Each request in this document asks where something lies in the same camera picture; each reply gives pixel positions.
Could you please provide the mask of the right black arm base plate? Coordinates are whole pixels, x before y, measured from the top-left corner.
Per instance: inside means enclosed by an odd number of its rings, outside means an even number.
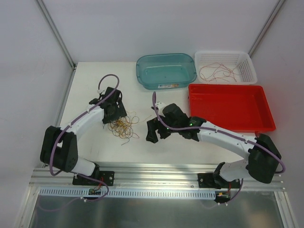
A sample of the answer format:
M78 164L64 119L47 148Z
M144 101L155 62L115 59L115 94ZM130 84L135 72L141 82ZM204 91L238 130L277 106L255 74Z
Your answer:
M214 178L213 173L198 173L199 188L214 188L214 189L238 189L240 180L227 181L220 176Z

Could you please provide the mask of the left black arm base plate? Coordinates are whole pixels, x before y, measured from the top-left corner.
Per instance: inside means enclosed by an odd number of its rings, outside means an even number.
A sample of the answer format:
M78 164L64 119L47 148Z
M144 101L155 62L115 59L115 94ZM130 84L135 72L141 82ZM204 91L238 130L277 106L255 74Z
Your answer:
M97 177L91 177L96 180L103 181L108 186L113 186L114 184L114 171L100 171ZM75 186L98 186L100 183L89 180L87 178L81 177L79 175L73 177L72 185Z

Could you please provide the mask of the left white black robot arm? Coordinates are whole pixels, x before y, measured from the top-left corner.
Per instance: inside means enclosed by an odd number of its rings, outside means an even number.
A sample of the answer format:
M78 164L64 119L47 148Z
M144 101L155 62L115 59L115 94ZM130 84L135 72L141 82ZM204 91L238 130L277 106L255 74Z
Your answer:
M112 87L89 102L87 111L67 126L50 126L45 131L40 160L67 173L74 173L72 184L82 186L114 184L114 171L101 171L100 166L78 155L77 141L87 130L98 124L109 124L127 113L122 102L122 92Z

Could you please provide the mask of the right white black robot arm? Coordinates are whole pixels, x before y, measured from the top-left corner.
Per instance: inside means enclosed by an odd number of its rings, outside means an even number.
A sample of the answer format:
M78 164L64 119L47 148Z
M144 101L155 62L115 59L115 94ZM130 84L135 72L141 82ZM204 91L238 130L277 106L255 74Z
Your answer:
M235 162L221 162L207 175L199 176L200 184L210 188L226 188L236 180L251 177L258 182L270 184L274 175L283 167L281 154L268 135L245 136L216 126L197 117L188 117L176 104L155 102L152 110L156 117L147 121L146 141L157 143L177 133L196 142L207 142L239 155Z

